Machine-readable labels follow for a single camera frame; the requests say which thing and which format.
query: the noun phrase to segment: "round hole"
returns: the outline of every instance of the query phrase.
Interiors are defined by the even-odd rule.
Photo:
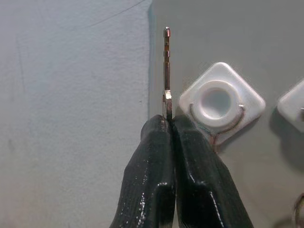
[[[219,119],[226,115],[231,107],[230,96],[225,90],[214,88],[204,94],[201,107],[208,118]]]

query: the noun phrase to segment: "white plastic mount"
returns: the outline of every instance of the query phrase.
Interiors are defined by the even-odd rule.
[[[287,121],[304,133],[304,80],[279,100],[277,109]]]
[[[196,124],[203,126],[198,128],[206,137],[208,131],[222,132],[216,144],[222,144],[265,109],[263,98],[226,63],[210,67],[180,96],[179,105]]]

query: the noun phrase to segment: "metal pin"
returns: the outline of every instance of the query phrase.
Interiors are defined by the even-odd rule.
[[[163,31],[164,36],[164,63],[163,63],[163,78],[164,78],[164,113],[168,121],[172,120],[172,96],[170,90],[170,36],[171,30],[169,27],[166,27]]]
[[[170,90],[170,36],[171,30],[166,27],[163,31],[164,36],[164,63],[163,63],[163,73],[164,73],[164,86],[165,90]]]

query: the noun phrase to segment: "gray wall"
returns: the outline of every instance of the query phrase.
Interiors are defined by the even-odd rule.
[[[0,228],[106,228],[148,116],[151,0],[0,3]]]
[[[173,106],[183,90],[221,61],[265,99],[265,113],[228,140],[220,156],[256,228],[273,228],[289,219],[296,198],[304,192],[304,135],[277,113],[276,105],[304,79],[304,1],[154,3],[157,31],[171,27]],[[161,53],[162,33],[156,34],[156,53]],[[162,59],[155,59],[157,77],[162,75]],[[154,110],[157,103],[151,100]]]

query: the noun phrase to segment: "black rubber grip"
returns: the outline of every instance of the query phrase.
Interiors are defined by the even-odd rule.
[[[252,228],[222,160],[185,116],[173,121],[177,210],[181,228]]]
[[[157,115],[142,128],[141,142],[124,170],[110,228],[171,228],[175,207],[172,135]]]

